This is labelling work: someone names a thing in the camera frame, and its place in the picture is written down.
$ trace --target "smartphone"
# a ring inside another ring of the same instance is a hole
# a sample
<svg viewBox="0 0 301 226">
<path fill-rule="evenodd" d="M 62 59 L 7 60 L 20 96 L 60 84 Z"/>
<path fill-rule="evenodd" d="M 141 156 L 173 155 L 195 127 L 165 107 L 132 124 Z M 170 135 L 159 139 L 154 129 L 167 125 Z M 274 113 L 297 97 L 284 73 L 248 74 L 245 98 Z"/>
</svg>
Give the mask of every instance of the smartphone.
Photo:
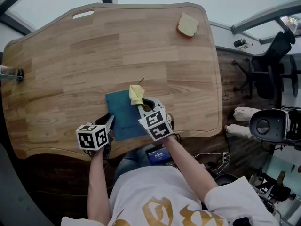
<svg viewBox="0 0 301 226">
<path fill-rule="evenodd" d="M 145 151 L 152 165 L 164 165 L 173 159 L 165 147 L 154 147 Z"/>
</svg>

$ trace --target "blue notebook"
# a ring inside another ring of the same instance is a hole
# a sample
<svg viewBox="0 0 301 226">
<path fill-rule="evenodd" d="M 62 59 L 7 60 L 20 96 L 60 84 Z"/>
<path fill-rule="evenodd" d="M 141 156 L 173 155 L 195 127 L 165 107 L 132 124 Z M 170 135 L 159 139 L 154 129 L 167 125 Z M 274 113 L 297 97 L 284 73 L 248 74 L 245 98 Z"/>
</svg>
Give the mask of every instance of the blue notebook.
<svg viewBox="0 0 301 226">
<path fill-rule="evenodd" d="M 141 118 L 138 107 L 131 105 L 128 93 L 128 90 L 123 90 L 105 95 L 109 113 L 115 115 L 113 131 L 116 141 L 147 134 L 138 121 Z"/>
</svg>

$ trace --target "gold print on shirt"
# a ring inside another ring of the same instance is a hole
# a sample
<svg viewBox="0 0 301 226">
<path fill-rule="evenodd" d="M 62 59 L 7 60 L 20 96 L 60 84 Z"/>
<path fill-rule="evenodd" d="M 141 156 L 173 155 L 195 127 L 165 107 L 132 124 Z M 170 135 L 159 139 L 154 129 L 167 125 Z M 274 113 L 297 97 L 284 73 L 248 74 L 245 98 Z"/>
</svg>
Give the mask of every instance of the gold print on shirt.
<svg viewBox="0 0 301 226">
<path fill-rule="evenodd" d="M 155 212 L 157 214 L 156 216 L 158 219 L 156 219 L 155 216 L 151 212 L 151 209 L 150 209 L 151 202 L 158 204 L 155 207 Z M 167 215 L 168 215 L 168 219 L 169 219 L 168 224 L 164 224 L 161 222 L 161 220 L 163 219 L 163 208 L 166 210 Z M 146 204 L 144 204 L 142 206 L 142 210 L 143 210 L 145 219 L 150 226 L 170 226 L 173 221 L 173 218 L 174 218 L 171 202 L 166 197 L 163 197 L 160 200 L 156 199 L 155 197 L 152 197 L 150 200 L 148 200 L 148 202 Z"/>
<path fill-rule="evenodd" d="M 205 211 L 202 211 L 202 210 L 191 211 L 191 210 L 188 209 L 188 206 L 189 205 L 187 205 L 186 207 L 184 207 L 180 211 L 181 216 L 183 216 L 185 218 L 183 220 L 183 225 L 184 226 L 197 226 L 196 224 L 194 224 L 191 221 L 191 216 L 195 212 L 200 213 L 200 216 L 202 218 L 202 225 L 203 226 L 205 226 L 213 218 L 214 218 L 217 226 L 223 226 L 223 219 L 220 216 L 218 216 L 217 214 L 210 212 L 211 215 L 212 215 L 212 216 L 210 216 L 208 213 L 206 213 Z"/>
<path fill-rule="evenodd" d="M 116 220 L 112 226 L 130 226 L 128 222 L 123 219 L 118 219 L 123 210 L 117 215 Z"/>
</svg>

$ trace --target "wooden desk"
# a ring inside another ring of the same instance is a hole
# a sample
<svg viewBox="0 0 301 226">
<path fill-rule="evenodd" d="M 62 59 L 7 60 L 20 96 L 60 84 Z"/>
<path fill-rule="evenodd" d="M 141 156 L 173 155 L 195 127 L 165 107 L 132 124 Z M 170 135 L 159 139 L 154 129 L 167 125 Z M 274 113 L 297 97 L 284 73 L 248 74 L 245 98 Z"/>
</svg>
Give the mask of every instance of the wooden desk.
<svg viewBox="0 0 301 226">
<path fill-rule="evenodd" d="M 73 19 L 86 11 L 92 15 Z M 192 39 L 176 31 L 185 12 L 200 22 Z M 56 153 L 89 160 L 78 149 L 79 125 L 107 113 L 105 94 L 140 84 L 158 98 L 182 137 L 210 137 L 222 128 L 222 89 L 212 32 L 195 4 L 91 4 L 11 41 L 3 65 L 24 69 L 23 82 L 3 82 L 2 102 L 19 158 Z M 151 142 L 112 143 L 111 157 Z"/>
</svg>

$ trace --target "slice of bread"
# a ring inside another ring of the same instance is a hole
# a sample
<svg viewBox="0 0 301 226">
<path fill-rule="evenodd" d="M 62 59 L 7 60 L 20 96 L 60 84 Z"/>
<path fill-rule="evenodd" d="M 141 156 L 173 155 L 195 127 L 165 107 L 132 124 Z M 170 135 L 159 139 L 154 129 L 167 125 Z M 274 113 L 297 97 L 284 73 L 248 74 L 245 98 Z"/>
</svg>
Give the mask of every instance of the slice of bread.
<svg viewBox="0 0 301 226">
<path fill-rule="evenodd" d="M 190 17 L 186 13 L 182 13 L 176 29 L 181 35 L 192 38 L 198 29 L 198 25 L 198 20 Z"/>
</svg>

